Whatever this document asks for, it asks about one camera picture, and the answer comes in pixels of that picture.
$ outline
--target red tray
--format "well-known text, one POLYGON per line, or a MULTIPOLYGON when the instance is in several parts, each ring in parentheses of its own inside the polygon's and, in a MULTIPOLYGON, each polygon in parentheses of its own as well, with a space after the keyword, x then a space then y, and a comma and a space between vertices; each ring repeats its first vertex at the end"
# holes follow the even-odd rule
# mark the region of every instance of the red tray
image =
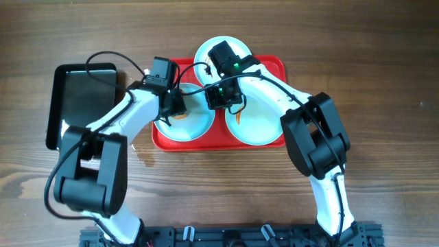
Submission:
MULTIPOLYGON (((262 55, 256 56, 268 71, 282 81, 286 81, 285 65, 276 56, 262 55)), ((172 58, 173 61, 180 65, 181 71, 193 64, 193 58, 172 58)), ((190 69, 182 77, 182 82, 189 82, 202 86, 197 80, 193 69, 190 69)), ((187 142, 178 142, 168 139, 157 130, 155 124, 152 125, 152 141, 156 147, 167 152, 184 152, 184 151, 207 151, 207 150, 238 150, 250 148, 278 148, 285 145, 283 134, 275 141, 267 145, 248 145, 236 139, 227 128, 225 120, 225 110, 216 110, 215 120, 211 128, 198 139, 187 142)))

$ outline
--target white round plate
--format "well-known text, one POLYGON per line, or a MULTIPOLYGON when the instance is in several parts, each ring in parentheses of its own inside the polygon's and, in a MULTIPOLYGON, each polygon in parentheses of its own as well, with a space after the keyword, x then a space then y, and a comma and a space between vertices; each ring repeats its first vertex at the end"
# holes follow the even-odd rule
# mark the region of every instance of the white round plate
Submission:
POLYGON ((213 46, 219 44, 224 40, 227 41, 227 43, 230 45, 230 47, 235 52, 235 54, 237 54, 240 58, 243 58, 248 55, 252 55, 249 48, 237 38, 233 38, 229 36, 218 36, 204 42, 204 44, 202 44, 201 47, 197 50, 197 53, 195 54, 195 58, 193 60, 194 63, 206 62, 211 66, 212 75, 206 74, 206 71, 204 70, 206 67, 203 65, 198 65, 194 68, 195 76, 203 86, 205 84, 210 84, 221 80, 221 78, 218 76, 217 69, 215 68, 215 66, 213 66, 213 63, 207 54, 213 48, 213 46))
MULTIPOLYGON (((236 113, 243 105, 233 105, 230 110, 236 113)), ((248 145, 267 145, 282 135, 279 116, 266 103, 249 96, 239 124, 237 116, 226 110, 226 125, 236 139, 248 145)))
MULTIPOLYGON (((201 86, 191 83, 181 83, 180 89, 189 93, 200 89, 201 86)), ((215 119, 215 111, 209 110, 203 93, 183 96, 186 105, 184 119, 169 118, 171 127, 163 121, 155 121, 158 131, 173 141, 192 141, 201 137, 209 130, 215 119)))

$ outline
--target food item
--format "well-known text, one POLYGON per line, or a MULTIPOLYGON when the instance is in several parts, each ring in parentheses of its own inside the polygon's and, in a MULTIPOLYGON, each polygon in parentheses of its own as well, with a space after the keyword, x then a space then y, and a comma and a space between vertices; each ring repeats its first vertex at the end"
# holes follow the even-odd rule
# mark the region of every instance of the food item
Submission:
POLYGON ((187 117, 186 113, 183 113, 183 114, 181 114, 181 115, 172 116, 172 118, 173 118, 173 119, 176 119, 176 120, 184 119, 184 118, 186 118, 186 117, 187 117))
POLYGON ((241 106, 241 107, 239 107, 239 109, 238 109, 238 111, 239 111, 239 113, 238 114, 236 114, 236 122, 238 123, 238 125, 241 123, 241 109, 242 108, 244 108, 244 106, 241 106))

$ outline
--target wooden surface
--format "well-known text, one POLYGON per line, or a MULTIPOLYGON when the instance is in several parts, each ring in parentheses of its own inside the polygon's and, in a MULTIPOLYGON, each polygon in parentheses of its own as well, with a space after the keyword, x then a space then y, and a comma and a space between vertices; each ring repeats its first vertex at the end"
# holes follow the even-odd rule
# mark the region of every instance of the wooden surface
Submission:
MULTIPOLYGON (((352 143, 346 188, 356 220, 383 224, 387 246, 439 244, 437 2, 97 2, 0 5, 0 246, 77 246, 92 225, 43 206, 58 160, 45 147, 58 65, 114 50, 150 68, 154 56, 191 57, 219 35, 278 56, 293 87, 335 100, 352 143)), ((96 61, 115 63, 127 83, 139 78, 120 58, 96 61)), ((285 148, 164 153, 150 131, 129 151, 126 198, 147 226, 316 219, 309 181, 285 148)))

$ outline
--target wood grain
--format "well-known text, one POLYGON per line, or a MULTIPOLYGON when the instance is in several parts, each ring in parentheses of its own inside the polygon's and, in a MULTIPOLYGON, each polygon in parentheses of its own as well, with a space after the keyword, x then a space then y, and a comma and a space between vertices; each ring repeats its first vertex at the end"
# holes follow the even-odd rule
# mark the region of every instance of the wood grain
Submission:
MULTIPOLYGON (((0 5, 0 246, 77 246, 92 225, 43 206, 58 160, 45 147, 58 65, 114 50, 150 68, 219 35, 278 56, 292 86, 335 100, 356 220, 383 224, 387 246, 439 244, 437 1, 38 2, 56 4, 0 5)), ((126 83, 139 77, 119 58, 96 61, 115 63, 126 83)), ((146 225, 314 222, 311 187, 285 148, 164 153, 150 130, 130 150, 126 199, 146 225)))

